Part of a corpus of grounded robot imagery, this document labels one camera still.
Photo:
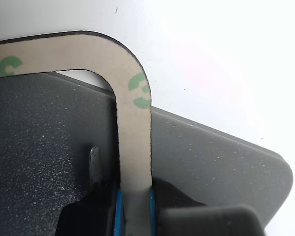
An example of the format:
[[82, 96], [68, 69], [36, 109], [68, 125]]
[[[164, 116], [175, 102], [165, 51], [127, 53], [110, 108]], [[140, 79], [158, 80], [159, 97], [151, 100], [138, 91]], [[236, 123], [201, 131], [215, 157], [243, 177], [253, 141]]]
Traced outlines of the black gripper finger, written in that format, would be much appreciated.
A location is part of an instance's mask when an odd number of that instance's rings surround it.
[[123, 236], [125, 217], [120, 183], [103, 177], [99, 147], [88, 158], [91, 191], [77, 202], [66, 205], [57, 224], [58, 236]]
[[254, 210], [243, 205], [208, 206], [172, 184], [153, 180], [150, 191], [153, 236], [262, 236]]

